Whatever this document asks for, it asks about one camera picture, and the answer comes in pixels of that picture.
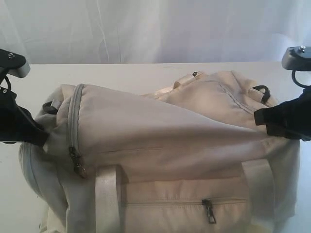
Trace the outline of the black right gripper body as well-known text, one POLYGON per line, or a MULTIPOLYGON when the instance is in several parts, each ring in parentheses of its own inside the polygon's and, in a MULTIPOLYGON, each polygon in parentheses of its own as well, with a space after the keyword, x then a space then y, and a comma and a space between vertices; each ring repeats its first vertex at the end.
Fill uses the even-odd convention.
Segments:
POLYGON ((311 140, 311 89, 303 89, 302 94, 292 100, 290 129, 300 135, 303 141, 311 140))

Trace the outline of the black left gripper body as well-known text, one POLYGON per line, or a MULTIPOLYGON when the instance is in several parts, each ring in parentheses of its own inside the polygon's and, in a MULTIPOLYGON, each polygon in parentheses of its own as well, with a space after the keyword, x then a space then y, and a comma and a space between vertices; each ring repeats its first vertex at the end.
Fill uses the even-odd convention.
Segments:
POLYGON ((26 142, 31 127, 31 114, 16 103, 16 93, 0 88, 0 141, 26 142))

